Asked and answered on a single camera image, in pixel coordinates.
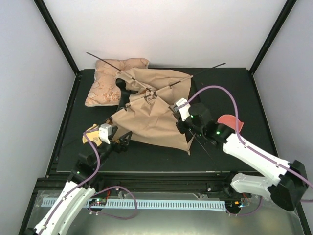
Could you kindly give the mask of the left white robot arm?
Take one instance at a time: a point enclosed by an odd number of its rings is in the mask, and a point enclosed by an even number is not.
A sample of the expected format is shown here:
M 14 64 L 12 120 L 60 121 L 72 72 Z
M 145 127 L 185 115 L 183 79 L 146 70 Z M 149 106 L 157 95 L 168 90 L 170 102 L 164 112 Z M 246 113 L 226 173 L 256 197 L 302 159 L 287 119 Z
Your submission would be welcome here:
M 72 169 L 62 192 L 48 213 L 34 227 L 27 228 L 24 235 L 66 235 L 72 222 L 95 195 L 105 190 L 105 183 L 96 178 L 100 166 L 111 153 L 125 152 L 128 149 L 132 132 L 127 132 L 113 141 L 117 127 L 107 129 L 94 126 L 83 133 L 83 140 L 93 152 L 79 158 Z

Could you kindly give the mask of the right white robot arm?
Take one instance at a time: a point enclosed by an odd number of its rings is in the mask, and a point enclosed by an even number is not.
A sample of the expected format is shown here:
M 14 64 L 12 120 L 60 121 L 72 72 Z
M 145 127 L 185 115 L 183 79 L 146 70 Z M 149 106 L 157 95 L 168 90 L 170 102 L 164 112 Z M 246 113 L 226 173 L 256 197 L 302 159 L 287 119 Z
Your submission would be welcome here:
M 309 187 L 306 169 L 300 161 L 290 163 L 253 145 L 234 128 L 215 121 L 202 103 L 190 105 L 182 98 L 174 104 L 174 113 L 178 116 L 176 126 L 181 133 L 203 138 L 261 174 L 232 173 L 231 179 L 222 185 L 225 196 L 250 193 L 269 197 L 277 206 L 290 212 L 300 203 Z

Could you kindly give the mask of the beige fabric pet tent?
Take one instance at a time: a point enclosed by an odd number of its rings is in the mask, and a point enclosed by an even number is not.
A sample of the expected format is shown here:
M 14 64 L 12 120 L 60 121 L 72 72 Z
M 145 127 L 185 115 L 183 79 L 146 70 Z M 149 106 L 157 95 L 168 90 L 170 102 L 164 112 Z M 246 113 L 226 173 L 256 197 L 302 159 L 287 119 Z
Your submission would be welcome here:
M 181 98 L 188 99 L 192 75 L 176 70 L 139 69 L 117 72 L 121 108 L 111 116 L 117 126 L 113 140 L 132 132 L 134 141 L 190 152 L 193 137 L 180 133 L 172 111 Z

